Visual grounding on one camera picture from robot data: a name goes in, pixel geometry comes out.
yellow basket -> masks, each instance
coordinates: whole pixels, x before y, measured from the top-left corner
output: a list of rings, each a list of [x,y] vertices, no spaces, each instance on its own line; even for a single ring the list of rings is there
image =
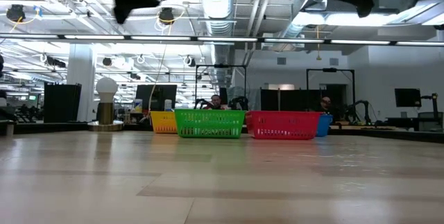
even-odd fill
[[[151,112],[154,133],[177,133],[174,112]]]

chair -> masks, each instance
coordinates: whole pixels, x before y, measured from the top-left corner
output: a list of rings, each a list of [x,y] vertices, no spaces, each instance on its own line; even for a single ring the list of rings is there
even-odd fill
[[[419,131],[423,132],[442,132],[443,131],[443,115],[444,113],[438,112],[439,123],[436,121],[430,121],[434,118],[433,112],[420,112],[418,113]]]

blue basket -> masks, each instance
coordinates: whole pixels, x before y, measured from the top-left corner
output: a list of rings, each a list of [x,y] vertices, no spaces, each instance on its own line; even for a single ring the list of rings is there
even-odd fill
[[[330,123],[333,121],[333,116],[328,114],[323,114],[319,117],[318,130],[316,131],[317,137],[325,137],[328,135],[328,129]]]

red basket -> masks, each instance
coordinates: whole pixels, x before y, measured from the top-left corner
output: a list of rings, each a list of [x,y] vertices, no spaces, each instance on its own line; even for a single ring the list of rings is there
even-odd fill
[[[248,134],[256,139],[313,139],[321,114],[321,112],[250,111],[246,114]]]

wooden floor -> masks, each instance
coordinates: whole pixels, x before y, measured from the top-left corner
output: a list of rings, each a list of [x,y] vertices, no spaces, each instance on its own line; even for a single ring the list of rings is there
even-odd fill
[[[444,145],[371,137],[0,139],[2,224],[442,224]]]

